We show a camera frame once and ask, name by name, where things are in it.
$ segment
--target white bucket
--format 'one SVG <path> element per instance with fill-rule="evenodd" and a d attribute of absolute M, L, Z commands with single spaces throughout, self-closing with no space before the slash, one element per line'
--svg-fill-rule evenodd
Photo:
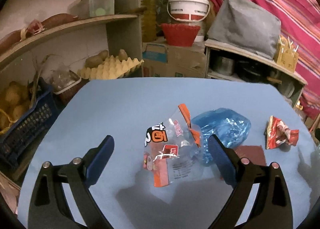
<path fill-rule="evenodd" d="M 210 12 L 209 0 L 169 0 L 167 11 L 173 19 L 172 23 L 200 26 L 201 29 L 198 32 L 195 42 L 204 41 L 205 24 L 203 20 Z"/>

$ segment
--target gray cloth cover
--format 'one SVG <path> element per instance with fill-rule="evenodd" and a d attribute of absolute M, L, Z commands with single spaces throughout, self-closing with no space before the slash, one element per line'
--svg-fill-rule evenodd
<path fill-rule="evenodd" d="M 273 59 L 280 29 L 276 16 L 250 0 L 224 0 L 208 36 Z"/>

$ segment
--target blue plastic crate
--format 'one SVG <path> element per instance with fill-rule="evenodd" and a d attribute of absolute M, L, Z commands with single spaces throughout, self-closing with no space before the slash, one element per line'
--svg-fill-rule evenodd
<path fill-rule="evenodd" d="M 18 157 L 24 149 L 43 130 L 49 129 L 59 115 L 52 97 L 52 86 L 42 78 L 38 84 L 41 91 L 35 105 L 0 136 L 0 158 L 11 168 L 18 166 Z"/>

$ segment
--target blue table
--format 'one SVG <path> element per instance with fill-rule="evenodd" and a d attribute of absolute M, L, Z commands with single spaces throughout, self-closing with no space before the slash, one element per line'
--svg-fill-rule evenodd
<path fill-rule="evenodd" d="M 163 188 L 154 188 L 152 173 L 141 170 L 147 128 L 168 119 L 180 103 L 187 105 L 192 117 L 220 107 L 246 116 L 252 128 L 244 145 L 265 147 L 264 131 L 270 115 L 300 130 L 298 145 L 288 152 L 265 150 L 267 164 L 278 162 L 284 173 L 297 227 L 320 195 L 316 147 L 298 115 L 270 85 L 193 78 L 89 82 L 37 149 L 21 189 L 19 220 L 27 225 L 32 190 L 44 161 L 69 163 L 110 134 L 115 139 L 114 153 L 90 191 L 115 229 L 207 228 L 232 191 L 214 177 L 210 167 L 205 168 L 200 181 Z M 83 223 L 68 185 L 64 190 L 75 220 Z M 249 216 L 256 191 L 254 187 L 238 224 Z"/>

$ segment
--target pink striped fabric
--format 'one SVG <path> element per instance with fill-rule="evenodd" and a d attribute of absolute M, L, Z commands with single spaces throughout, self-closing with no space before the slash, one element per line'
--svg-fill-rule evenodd
<path fill-rule="evenodd" d="M 320 112 L 320 7 L 316 0 L 251 0 L 281 20 L 281 32 L 299 45 L 296 71 L 308 81 L 301 103 L 308 116 Z M 223 0 L 212 0 L 218 12 Z"/>

